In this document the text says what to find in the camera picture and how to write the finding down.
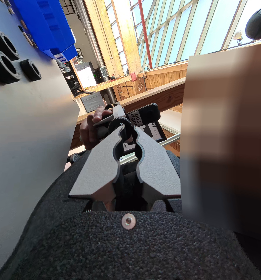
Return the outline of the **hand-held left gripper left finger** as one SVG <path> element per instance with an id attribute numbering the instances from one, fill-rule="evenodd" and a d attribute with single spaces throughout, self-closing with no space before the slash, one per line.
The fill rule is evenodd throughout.
<path id="1" fill-rule="evenodd" d="M 115 210 L 115 197 L 123 182 L 120 157 L 123 154 L 125 125 L 120 125 L 90 152 L 69 197 L 103 202 L 107 211 Z"/>

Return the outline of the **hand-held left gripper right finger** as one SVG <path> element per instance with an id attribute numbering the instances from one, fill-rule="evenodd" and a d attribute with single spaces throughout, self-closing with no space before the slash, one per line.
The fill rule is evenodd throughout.
<path id="1" fill-rule="evenodd" d="M 142 184 L 142 198 L 150 206 L 156 201 L 181 198 L 181 180 L 166 149 L 139 127 L 134 127 L 134 131 L 139 160 L 136 176 Z"/>

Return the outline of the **scattered small lego pieces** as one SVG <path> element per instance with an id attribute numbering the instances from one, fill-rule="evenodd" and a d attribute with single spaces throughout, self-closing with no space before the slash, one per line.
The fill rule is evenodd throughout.
<path id="1" fill-rule="evenodd" d="M 20 12 L 18 11 L 17 7 L 14 5 L 13 1 L 9 1 L 9 0 L 0 0 L 1 3 L 3 3 L 8 12 L 11 15 L 14 15 L 17 20 L 18 20 L 18 28 L 20 29 L 20 31 L 22 32 L 22 34 L 24 35 L 25 39 L 28 41 L 28 43 L 35 49 L 38 48 L 37 44 L 34 42 L 30 31 L 25 23 L 25 21 L 22 19 L 22 16 L 20 14 Z"/>

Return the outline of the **person's right hand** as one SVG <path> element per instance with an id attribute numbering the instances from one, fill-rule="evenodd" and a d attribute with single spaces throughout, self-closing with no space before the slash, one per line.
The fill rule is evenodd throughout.
<path id="1" fill-rule="evenodd" d="M 111 106 L 106 108 L 97 107 L 94 113 L 91 113 L 80 125 L 80 137 L 86 150 L 92 150 L 100 142 L 97 136 L 97 130 L 94 124 L 100 122 L 104 117 L 112 115 Z"/>

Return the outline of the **red pipe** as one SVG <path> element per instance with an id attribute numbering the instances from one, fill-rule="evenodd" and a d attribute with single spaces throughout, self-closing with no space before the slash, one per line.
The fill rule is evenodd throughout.
<path id="1" fill-rule="evenodd" d="M 150 54 L 148 36 L 147 36 L 147 31 L 146 31 L 142 1 L 138 0 L 138 4 L 139 4 L 139 11 L 140 11 L 140 16 L 141 16 L 141 20 L 142 20 L 143 35 L 144 35 L 144 41 L 145 41 L 145 44 L 146 44 L 146 52 L 147 52 L 147 57 L 148 57 L 148 61 L 149 61 L 149 68 L 151 69 L 153 66 L 152 66 L 152 61 L 151 61 L 151 54 Z"/>

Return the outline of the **wooden pillar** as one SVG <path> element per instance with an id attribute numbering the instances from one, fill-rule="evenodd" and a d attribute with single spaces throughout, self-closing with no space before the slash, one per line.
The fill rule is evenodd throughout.
<path id="1" fill-rule="evenodd" d="M 138 74 L 141 62 L 130 1 L 84 1 L 109 75 Z"/>

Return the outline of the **blue plastic bin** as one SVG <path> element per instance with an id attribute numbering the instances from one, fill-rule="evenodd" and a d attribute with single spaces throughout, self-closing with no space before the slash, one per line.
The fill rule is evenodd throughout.
<path id="1" fill-rule="evenodd" d="M 76 39 L 59 1 L 13 0 L 10 3 L 40 51 L 61 62 L 77 56 Z"/>

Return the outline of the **black round object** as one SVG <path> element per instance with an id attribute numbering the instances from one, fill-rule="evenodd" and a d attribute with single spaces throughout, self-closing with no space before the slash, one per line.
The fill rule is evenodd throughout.
<path id="1" fill-rule="evenodd" d="M 245 34 L 252 40 L 261 40 L 261 9 L 255 12 L 248 20 Z"/>

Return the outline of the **silver metal rail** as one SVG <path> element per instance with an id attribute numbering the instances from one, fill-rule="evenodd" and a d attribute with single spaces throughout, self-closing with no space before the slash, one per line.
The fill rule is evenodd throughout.
<path id="1" fill-rule="evenodd" d="M 163 146 L 165 149 L 169 149 L 171 152 L 173 152 L 176 156 L 180 156 L 180 152 L 178 152 L 177 150 L 175 150 L 173 147 L 170 148 L 166 148 L 167 146 L 170 146 L 170 144 L 176 142 L 177 140 L 180 139 L 181 134 L 176 134 L 171 136 L 170 138 L 168 138 L 165 141 L 162 141 L 159 143 L 159 145 Z M 120 164 L 125 164 L 125 163 L 129 163 L 129 162 L 133 162 L 137 160 L 137 157 L 135 155 L 135 152 L 132 152 L 126 156 L 122 156 L 119 160 Z"/>

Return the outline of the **glass window wall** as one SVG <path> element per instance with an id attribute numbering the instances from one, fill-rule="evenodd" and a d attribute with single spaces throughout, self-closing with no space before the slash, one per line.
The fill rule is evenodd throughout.
<path id="1" fill-rule="evenodd" d="M 261 9 L 260 0 L 145 0 L 142 1 L 153 68 L 237 47 L 252 40 L 245 34 L 250 17 Z"/>

